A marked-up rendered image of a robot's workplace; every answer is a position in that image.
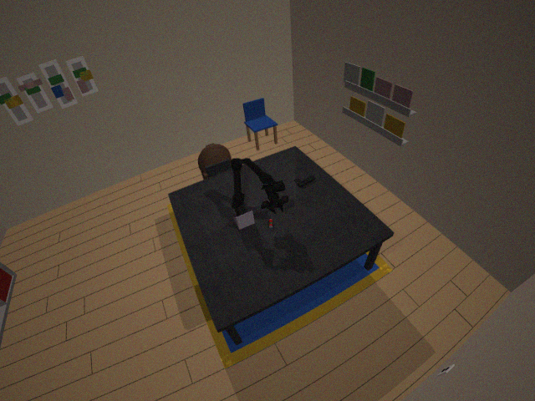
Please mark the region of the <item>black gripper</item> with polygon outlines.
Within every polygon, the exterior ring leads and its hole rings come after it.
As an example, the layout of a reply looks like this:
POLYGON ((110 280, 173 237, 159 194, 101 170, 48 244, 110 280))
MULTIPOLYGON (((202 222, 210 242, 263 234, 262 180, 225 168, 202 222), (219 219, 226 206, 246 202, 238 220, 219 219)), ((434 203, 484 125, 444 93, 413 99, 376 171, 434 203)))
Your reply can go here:
POLYGON ((267 200, 263 201, 262 204, 261 204, 261 207, 262 207, 262 209, 267 207, 267 209, 272 211, 274 214, 276 214, 276 212, 273 209, 273 205, 272 204, 275 204, 275 203, 279 202, 281 211, 283 212, 283 204, 284 203, 288 203, 288 196, 287 195, 286 196, 282 196, 282 199, 278 199, 277 195, 276 195, 276 191, 271 195, 267 195, 267 198, 269 199, 270 202, 268 202, 267 200))

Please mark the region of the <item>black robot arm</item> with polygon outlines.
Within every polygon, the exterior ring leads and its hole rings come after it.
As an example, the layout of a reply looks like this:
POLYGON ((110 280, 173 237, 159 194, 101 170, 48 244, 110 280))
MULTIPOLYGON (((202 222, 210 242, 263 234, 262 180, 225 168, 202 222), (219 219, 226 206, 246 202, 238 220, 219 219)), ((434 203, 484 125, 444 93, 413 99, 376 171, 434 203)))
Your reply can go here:
MULTIPOLYGON (((277 198, 279 195, 277 192, 285 190, 285 184, 282 180, 276 182, 272 176, 264 171, 262 171, 250 158, 245 159, 232 159, 230 161, 232 170, 233 170, 233 179, 234 179, 234 194, 232 197, 232 206, 231 208, 235 210, 237 216, 243 215, 246 213, 245 207, 243 207, 243 202, 245 200, 244 194, 241 190, 241 174, 240 170, 242 164, 246 164, 251 170, 253 170, 259 177, 260 181, 263 184, 262 189, 265 189, 267 195, 271 195, 276 191, 277 198)), ((280 199, 280 198, 279 198, 280 199)))

